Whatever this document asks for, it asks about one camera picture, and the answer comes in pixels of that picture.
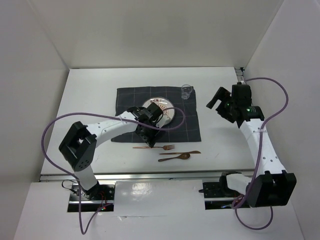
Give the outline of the copper fork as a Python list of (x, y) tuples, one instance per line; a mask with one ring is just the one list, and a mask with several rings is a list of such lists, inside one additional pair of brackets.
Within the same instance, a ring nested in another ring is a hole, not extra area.
[(173, 150), (175, 148), (174, 144), (164, 145), (164, 146), (134, 146), (133, 149), (162, 149), (164, 151)]

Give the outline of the orange sunburst plate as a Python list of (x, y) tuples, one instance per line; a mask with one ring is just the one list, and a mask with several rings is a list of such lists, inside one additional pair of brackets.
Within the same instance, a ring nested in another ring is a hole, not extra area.
[(163, 97), (153, 97), (146, 100), (142, 106), (147, 108), (151, 103), (155, 103), (163, 112), (162, 118), (156, 124), (157, 127), (164, 127), (173, 121), (175, 117), (175, 109), (173, 109), (174, 105), (168, 99)]

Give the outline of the clear drinking glass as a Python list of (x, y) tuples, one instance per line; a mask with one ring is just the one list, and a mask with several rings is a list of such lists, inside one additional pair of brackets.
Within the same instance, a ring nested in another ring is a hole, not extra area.
[(181, 87), (181, 98), (183, 100), (188, 100), (193, 92), (193, 87), (189, 84), (184, 84)]

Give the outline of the copper knife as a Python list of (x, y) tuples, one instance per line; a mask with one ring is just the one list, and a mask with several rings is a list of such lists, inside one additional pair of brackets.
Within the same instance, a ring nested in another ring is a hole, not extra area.
[(201, 154), (200, 151), (194, 150), (194, 151), (187, 151), (187, 152), (164, 152), (159, 153), (160, 155), (181, 155), (181, 154)]

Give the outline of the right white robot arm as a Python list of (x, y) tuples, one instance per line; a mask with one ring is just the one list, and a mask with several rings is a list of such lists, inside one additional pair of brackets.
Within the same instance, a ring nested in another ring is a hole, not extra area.
[(262, 109), (252, 104), (250, 86), (237, 83), (228, 91), (220, 87), (206, 105), (230, 123), (236, 123), (244, 135), (255, 169), (252, 177), (237, 171), (224, 172), (218, 190), (223, 196), (238, 192), (252, 208), (285, 206), (297, 184), (294, 173), (288, 173), (280, 162), (266, 128)]

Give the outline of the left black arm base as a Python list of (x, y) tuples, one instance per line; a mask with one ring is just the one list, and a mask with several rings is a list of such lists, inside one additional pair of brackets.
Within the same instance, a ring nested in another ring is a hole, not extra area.
[(79, 199), (81, 198), (81, 211), (82, 212), (95, 212), (98, 208), (101, 208), (102, 212), (114, 211), (114, 199), (116, 185), (101, 184), (100, 189), (94, 193), (87, 194), (83, 189), (80, 190), (78, 183), (75, 180), (63, 180), (61, 187), (68, 190), (68, 213), (79, 212)]

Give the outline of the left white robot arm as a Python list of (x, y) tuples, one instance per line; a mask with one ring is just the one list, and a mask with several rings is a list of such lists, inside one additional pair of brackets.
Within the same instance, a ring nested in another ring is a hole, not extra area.
[(162, 136), (157, 123), (163, 116), (161, 108), (152, 103), (148, 107), (131, 107), (114, 119), (88, 125), (77, 121), (71, 125), (58, 149), (79, 179), (80, 192), (86, 199), (95, 199), (104, 190), (91, 167), (96, 148), (126, 133), (135, 133), (152, 148)]

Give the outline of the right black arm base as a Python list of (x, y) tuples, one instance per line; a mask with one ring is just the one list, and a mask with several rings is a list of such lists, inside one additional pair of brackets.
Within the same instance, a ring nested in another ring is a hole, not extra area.
[(234, 190), (223, 190), (217, 179), (202, 180), (202, 188), (198, 191), (203, 195), (205, 210), (227, 210), (240, 194)]

